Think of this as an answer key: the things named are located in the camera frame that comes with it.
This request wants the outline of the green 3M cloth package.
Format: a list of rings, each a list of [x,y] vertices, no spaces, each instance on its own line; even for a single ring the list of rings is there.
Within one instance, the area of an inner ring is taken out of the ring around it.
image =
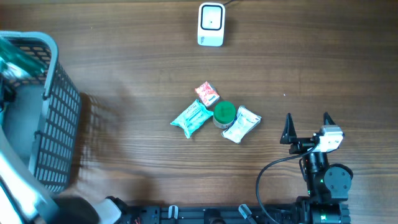
[[[36,77],[47,69],[46,64],[26,54],[1,37],[1,75],[9,80]]]

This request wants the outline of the teal wet wipes pack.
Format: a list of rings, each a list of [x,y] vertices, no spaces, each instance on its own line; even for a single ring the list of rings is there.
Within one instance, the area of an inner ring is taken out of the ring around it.
[[[185,137],[190,139],[214,113],[206,108],[199,100],[195,100],[186,110],[177,116],[170,124],[183,129]]]

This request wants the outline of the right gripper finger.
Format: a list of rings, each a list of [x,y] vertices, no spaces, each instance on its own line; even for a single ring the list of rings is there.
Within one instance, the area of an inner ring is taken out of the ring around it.
[[[331,116],[328,112],[324,112],[323,114],[323,123],[324,125],[335,125],[336,123],[332,120]]]
[[[297,141],[297,134],[295,132],[294,122],[292,119],[292,115],[288,113],[285,120],[284,130],[280,138],[280,143],[293,144],[296,141]]]

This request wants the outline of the red white small box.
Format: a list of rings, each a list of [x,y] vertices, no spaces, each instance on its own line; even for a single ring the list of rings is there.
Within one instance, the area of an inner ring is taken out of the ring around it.
[[[207,108],[215,104],[220,98],[220,95],[208,82],[201,84],[195,89],[195,92]]]

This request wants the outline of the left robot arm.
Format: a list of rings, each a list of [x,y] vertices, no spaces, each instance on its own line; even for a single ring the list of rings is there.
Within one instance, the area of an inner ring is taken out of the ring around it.
[[[1,121],[1,187],[16,223],[118,223],[113,198],[89,203],[61,197],[69,184],[80,115],[79,94],[66,82],[45,97],[43,85],[11,88]]]

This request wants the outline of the white tissue pack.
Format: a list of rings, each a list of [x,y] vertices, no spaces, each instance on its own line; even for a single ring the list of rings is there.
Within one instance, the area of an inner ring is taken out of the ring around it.
[[[221,135],[239,144],[242,138],[261,122],[261,119],[261,116],[248,110],[244,105],[241,105],[238,108],[233,124],[228,129],[224,130]]]

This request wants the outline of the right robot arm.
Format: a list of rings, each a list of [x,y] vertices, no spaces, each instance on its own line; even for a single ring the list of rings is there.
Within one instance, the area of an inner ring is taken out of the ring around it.
[[[298,156],[308,196],[298,197],[292,205],[293,223],[349,223],[348,200],[353,171],[343,164],[330,164],[328,154],[337,150],[345,134],[328,113],[323,126],[308,138],[299,138],[292,115],[286,116],[280,138],[290,146],[289,154]]]

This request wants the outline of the green lid jar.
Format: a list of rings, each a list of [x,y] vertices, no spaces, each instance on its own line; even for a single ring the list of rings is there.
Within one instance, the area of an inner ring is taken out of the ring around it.
[[[213,123],[217,128],[229,128],[236,117],[236,107],[229,101],[218,103],[213,111]]]

